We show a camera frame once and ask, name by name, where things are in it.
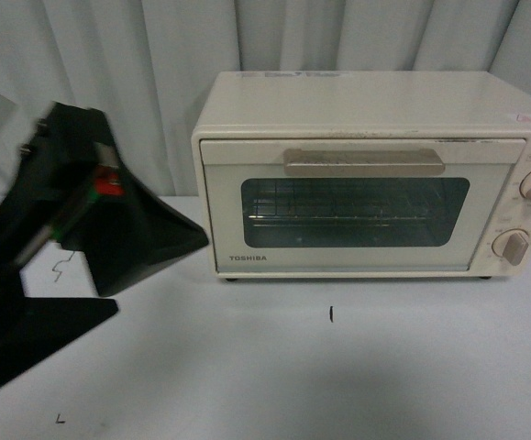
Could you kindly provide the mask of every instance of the wire rack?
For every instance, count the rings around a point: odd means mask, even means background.
[[[447,215],[442,179],[253,179],[247,220],[261,226],[425,222]]]

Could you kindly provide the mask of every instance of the white curtain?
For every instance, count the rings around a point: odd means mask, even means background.
[[[104,110],[129,168],[196,194],[190,135],[235,70],[479,70],[531,93],[531,0],[0,0],[0,193],[52,101]]]

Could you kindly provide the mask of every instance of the toshiba logo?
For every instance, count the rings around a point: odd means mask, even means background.
[[[267,261],[264,255],[229,255],[231,261]]]

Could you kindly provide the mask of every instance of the door handle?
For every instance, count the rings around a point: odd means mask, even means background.
[[[445,164],[433,149],[410,151],[304,151],[283,152],[283,169],[290,177],[429,177]]]

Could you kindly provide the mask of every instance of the glass window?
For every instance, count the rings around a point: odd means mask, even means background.
[[[464,178],[249,179],[241,186],[252,248],[397,248],[445,245]]]

